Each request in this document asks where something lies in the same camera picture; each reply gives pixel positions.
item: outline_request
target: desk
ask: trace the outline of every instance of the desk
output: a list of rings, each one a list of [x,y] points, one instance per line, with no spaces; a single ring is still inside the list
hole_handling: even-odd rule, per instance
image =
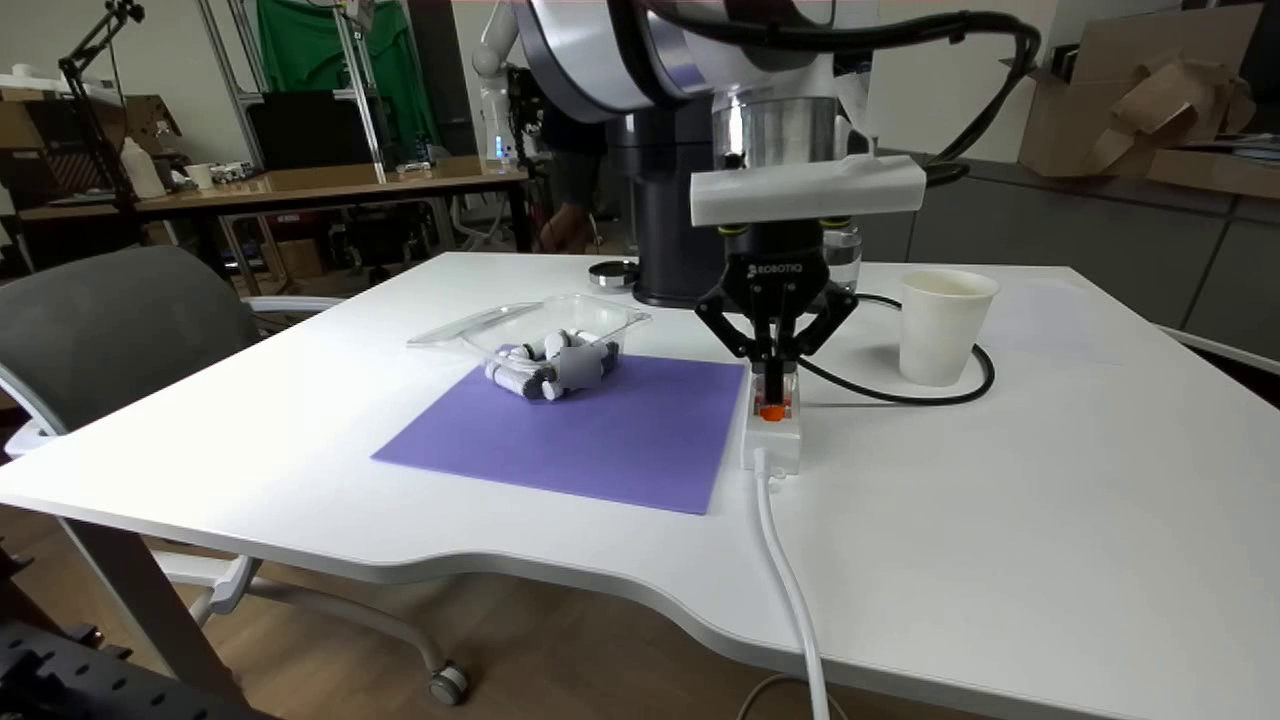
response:
[[[389,171],[376,181],[369,165],[341,168],[289,168],[265,171],[246,185],[225,185],[211,192],[176,192],[140,199],[140,221],[227,221],[227,215],[262,215],[262,213],[298,213],[298,210],[351,210],[351,204],[389,204],[414,196],[449,196],[449,192],[505,192],[513,204],[513,235],[518,249],[534,249],[534,229],[524,221],[524,171],[489,171],[475,156],[453,156],[435,171]],[[111,204],[82,204],[82,210],[24,210],[15,224],[55,224],[55,221],[95,221],[118,215]]]
[[[587,288],[587,265],[442,256],[0,469],[0,505],[369,586],[616,592],[795,674],[739,430],[710,517],[369,462],[472,368],[414,338]],[[1078,273],[988,276],[988,401],[838,410],[847,395],[806,380],[807,475],[775,519],[831,680],[988,718],[1280,718],[1280,418]],[[895,282],[865,270],[871,292]],[[821,363],[895,390],[894,331],[862,310]],[[628,354],[726,362],[687,314],[647,314]],[[209,454],[231,423],[238,454]]]

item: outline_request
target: floor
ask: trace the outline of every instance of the floor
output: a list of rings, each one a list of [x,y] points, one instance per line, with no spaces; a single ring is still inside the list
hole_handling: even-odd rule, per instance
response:
[[[157,656],[118,615],[84,559],[43,517],[0,510],[14,555],[36,564],[15,586],[52,621],[95,626],[107,645]],[[369,592],[306,573],[270,569],[294,586],[324,586],[389,610],[449,649],[475,680],[464,710],[442,710],[423,691],[415,656],[373,634],[327,626],[306,610],[246,602],[238,615],[209,626],[216,652],[274,718],[306,720],[732,720],[767,674],[730,665],[687,640],[665,615],[550,586],[505,576],[453,576],[429,589]],[[958,712],[838,691],[856,720],[962,720]],[[751,720],[806,720],[806,690],[766,696]]]

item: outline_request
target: chair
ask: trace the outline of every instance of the chair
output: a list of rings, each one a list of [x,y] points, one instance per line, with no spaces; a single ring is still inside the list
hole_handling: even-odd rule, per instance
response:
[[[29,414],[29,423],[8,442],[8,456],[22,462],[65,432],[238,355],[262,340],[256,316],[282,319],[322,310],[324,299],[242,305],[219,276],[181,249],[130,249],[0,286],[0,392]],[[414,626],[317,589],[270,586],[256,576],[262,559],[252,555],[157,554],[157,564],[174,586],[204,589],[187,610],[195,626],[231,613],[256,592],[414,645],[442,704],[460,704],[468,691],[464,674],[442,660]]]

